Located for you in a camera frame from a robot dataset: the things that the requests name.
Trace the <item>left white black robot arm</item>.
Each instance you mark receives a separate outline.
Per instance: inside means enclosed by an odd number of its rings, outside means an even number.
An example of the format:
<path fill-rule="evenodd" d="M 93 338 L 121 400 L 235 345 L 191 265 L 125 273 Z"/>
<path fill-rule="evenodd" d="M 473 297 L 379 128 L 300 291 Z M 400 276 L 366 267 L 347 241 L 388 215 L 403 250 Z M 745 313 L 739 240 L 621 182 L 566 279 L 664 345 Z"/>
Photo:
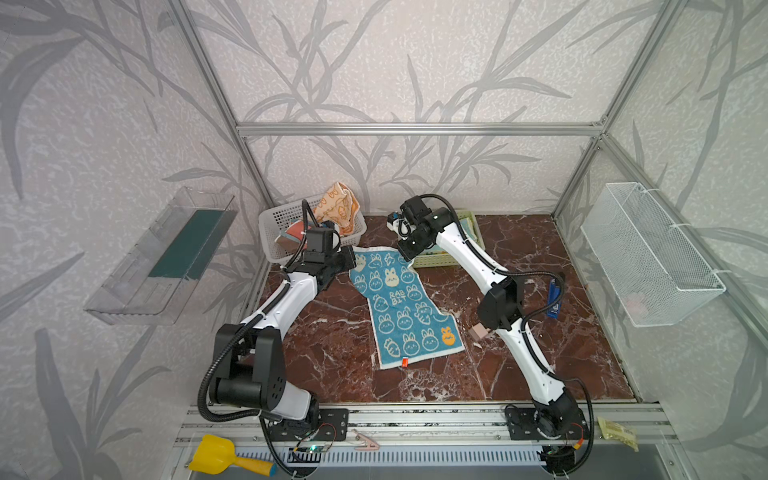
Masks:
<path fill-rule="evenodd" d="M 258 416 L 283 422 L 296 435 L 320 426 L 316 396 L 287 380 L 283 340 L 304 308 L 356 260 L 336 227 L 320 222 L 306 200 L 301 213 L 302 235 L 281 268 L 280 287 L 240 324 L 216 333 L 212 363 L 197 393 L 198 413 L 206 421 Z"/>

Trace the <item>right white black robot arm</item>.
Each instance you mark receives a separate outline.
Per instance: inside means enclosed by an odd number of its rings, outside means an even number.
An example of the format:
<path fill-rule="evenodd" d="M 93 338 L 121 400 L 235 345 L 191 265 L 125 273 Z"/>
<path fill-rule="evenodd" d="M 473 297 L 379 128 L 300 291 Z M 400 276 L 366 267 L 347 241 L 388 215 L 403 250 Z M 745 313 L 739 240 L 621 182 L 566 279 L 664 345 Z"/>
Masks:
<path fill-rule="evenodd" d="M 457 211 L 444 197 L 422 194 L 404 201 L 399 209 L 387 216 L 387 227 L 398 237 L 397 248 L 408 261 L 416 259 L 427 249 L 438 246 L 448 253 L 469 274 L 483 298 L 477 308 L 478 335 L 497 334 L 507 346 L 520 368 L 532 398 L 536 415 L 534 425 L 546 438 L 557 439 L 579 425 L 583 438 L 594 438 L 594 410 L 585 383 L 574 378 L 587 402 L 587 411 L 577 400 L 546 360 L 529 328 L 530 320 L 556 304 L 565 293 L 561 275 L 548 271 L 513 272 L 501 266 L 481 249 L 464 230 Z M 545 276 L 560 288 L 557 296 L 545 306 L 526 313 L 523 307 L 524 280 Z"/>

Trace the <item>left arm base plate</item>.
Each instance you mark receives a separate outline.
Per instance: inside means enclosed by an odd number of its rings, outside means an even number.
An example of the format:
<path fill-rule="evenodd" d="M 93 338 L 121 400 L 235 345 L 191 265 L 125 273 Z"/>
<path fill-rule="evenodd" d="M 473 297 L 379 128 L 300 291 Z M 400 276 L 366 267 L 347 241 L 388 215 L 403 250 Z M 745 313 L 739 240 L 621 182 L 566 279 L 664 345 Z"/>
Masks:
<path fill-rule="evenodd" d="M 347 438 L 350 411 L 346 408 L 321 407 L 310 411 L 303 420 L 280 420 L 267 424 L 272 441 L 298 441 L 310 437 L 324 442 L 339 442 Z"/>

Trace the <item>teal patterned towel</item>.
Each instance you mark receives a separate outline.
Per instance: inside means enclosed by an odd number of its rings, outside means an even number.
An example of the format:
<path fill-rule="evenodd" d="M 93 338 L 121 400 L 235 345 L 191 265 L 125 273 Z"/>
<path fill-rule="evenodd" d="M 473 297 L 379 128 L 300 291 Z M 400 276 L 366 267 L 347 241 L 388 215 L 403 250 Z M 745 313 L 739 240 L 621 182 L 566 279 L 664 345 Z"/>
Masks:
<path fill-rule="evenodd" d="M 353 251 L 356 267 L 349 278 L 367 301 L 382 369 L 465 350 L 455 317 L 437 308 L 398 250 L 355 247 Z"/>

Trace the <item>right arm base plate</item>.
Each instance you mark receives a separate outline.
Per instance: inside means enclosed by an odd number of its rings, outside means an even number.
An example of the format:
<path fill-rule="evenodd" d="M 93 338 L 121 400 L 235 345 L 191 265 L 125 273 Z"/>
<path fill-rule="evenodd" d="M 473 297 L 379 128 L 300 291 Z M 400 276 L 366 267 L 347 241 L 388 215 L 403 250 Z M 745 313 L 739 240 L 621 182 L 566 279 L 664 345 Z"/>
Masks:
<path fill-rule="evenodd" d="M 539 412 L 534 407 L 522 407 L 507 404 L 504 417 L 511 440 L 529 441 L 565 441 L 577 443 L 585 441 L 591 434 L 591 427 L 584 411 L 577 408 L 570 419 L 563 420 L 553 430 L 546 432 L 540 422 Z"/>

